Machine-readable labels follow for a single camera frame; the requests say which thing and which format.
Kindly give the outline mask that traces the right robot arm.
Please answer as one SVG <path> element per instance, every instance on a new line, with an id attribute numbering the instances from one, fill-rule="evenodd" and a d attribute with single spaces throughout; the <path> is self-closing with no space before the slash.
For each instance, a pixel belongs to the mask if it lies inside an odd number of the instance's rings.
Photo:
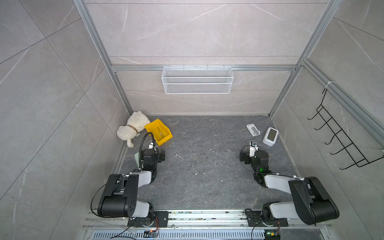
<path id="1" fill-rule="evenodd" d="M 259 218 L 256 218 L 256 212 L 245 210 L 248 218 L 256 222 L 256 225 L 274 226 L 287 219 L 316 225 L 339 218 L 339 208 L 318 178 L 299 178 L 273 173 L 269 168 L 267 151 L 250 145 L 247 148 L 247 151 L 241 149 L 239 159 L 252 167 L 254 180 L 263 188 L 292 196 L 291 202 L 264 204 Z"/>

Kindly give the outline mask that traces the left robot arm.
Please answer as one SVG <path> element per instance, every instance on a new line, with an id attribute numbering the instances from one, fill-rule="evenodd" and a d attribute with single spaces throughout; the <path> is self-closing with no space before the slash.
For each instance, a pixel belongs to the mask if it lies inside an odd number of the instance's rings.
<path id="1" fill-rule="evenodd" d="M 138 189 L 153 183 L 157 176 L 158 163 L 165 161 L 166 151 L 141 150 L 135 154 L 137 169 L 129 174 L 112 174 L 101 187 L 103 193 L 94 215 L 100 218 L 129 218 L 144 227 L 155 222 L 151 203 L 138 200 Z"/>

